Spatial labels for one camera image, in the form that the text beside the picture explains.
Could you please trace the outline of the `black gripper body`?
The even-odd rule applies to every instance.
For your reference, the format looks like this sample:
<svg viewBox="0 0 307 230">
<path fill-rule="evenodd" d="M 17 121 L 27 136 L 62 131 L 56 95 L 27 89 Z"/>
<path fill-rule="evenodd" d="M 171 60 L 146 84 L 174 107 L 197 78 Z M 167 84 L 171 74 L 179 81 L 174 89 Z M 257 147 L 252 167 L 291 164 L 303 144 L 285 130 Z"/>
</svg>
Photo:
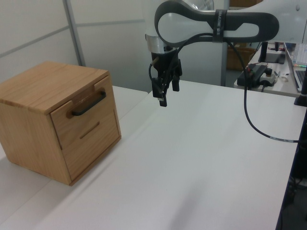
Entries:
<svg viewBox="0 0 307 230">
<path fill-rule="evenodd" d="M 178 49 L 172 49 L 164 53 L 151 53 L 151 68 L 154 67 L 158 73 L 152 77 L 152 81 L 179 81 L 182 76 L 182 67 L 178 58 Z"/>
</svg>

